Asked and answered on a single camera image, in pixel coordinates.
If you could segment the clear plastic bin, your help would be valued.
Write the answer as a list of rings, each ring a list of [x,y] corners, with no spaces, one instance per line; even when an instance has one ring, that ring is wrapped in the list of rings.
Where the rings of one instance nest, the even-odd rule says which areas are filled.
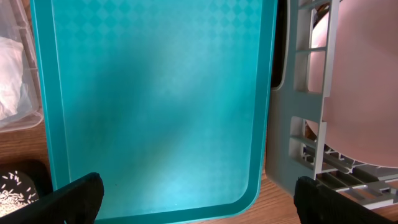
[[[1,132],[43,120],[34,38],[22,1],[1,0]]]

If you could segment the pink plate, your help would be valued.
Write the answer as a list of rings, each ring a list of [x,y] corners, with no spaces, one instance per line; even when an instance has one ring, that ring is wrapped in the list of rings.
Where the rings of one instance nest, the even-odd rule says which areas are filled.
[[[397,167],[397,0],[340,2],[326,145]]]

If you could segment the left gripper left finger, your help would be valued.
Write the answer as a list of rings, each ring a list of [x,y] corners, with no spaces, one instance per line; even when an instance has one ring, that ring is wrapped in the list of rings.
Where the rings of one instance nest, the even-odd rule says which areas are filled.
[[[2,217],[1,223],[94,223],[103,196],[103,181],[92,172]]]

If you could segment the spilled rice and nuts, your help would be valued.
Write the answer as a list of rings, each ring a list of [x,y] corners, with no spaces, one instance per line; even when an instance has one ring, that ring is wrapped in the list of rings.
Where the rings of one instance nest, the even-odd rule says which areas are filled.
[[[1,217],[39,199],[33,180],[18,170],[1,171]]]

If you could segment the teal plastic tray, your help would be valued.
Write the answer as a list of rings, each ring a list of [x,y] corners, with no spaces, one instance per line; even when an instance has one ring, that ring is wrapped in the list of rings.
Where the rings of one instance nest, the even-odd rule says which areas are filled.
[[[98,223],[180,223],[256,201],[277,1],[33,0],[52,183],[90,172]]]

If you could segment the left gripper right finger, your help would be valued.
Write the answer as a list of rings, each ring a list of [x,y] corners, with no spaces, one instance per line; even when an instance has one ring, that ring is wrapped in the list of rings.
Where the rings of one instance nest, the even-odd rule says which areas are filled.
[[[301,224],[392,224],[391,220],[306,176],[296,181],[294,205]]]

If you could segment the grey dishwasher rack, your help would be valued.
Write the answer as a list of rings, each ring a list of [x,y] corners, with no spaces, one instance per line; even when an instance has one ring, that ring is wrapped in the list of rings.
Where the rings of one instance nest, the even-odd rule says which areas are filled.
[[[397,203],[397,170],[325,149],[323,103],[330,95],[338,1],[329,1],[326,43],[312,47],[320,1],[279,1],[266,144],[266,176],[293,195],[299,177],[320,179],[368,208]]]

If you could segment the black plastic tray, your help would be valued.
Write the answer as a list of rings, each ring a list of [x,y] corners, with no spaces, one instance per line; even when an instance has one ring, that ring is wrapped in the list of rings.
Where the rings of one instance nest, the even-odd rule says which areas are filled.
[[[46,166],[37,160],[1,165],[1,216],[15,212],[53,192]]]

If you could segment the white napkin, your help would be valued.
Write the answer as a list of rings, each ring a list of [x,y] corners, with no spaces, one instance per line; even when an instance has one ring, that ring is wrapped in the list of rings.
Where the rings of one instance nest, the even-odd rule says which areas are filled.
[[[15,121],[29,107],[20,42],[1,37],[1,127]]]

